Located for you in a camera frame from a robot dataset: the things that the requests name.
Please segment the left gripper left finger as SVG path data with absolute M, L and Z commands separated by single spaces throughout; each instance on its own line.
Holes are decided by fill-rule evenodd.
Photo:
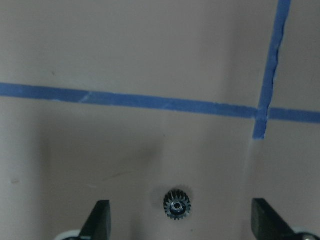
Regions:
M 99 200 L 80 230 L 80 240 L 109 240 L 111 236 L 111 205 L 109 200 Z

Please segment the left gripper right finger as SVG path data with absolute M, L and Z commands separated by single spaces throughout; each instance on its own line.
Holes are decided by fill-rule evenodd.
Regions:
M 264 198 L 251 201 L 251 231 L 256 240 L 288 240 L 295 235 Z

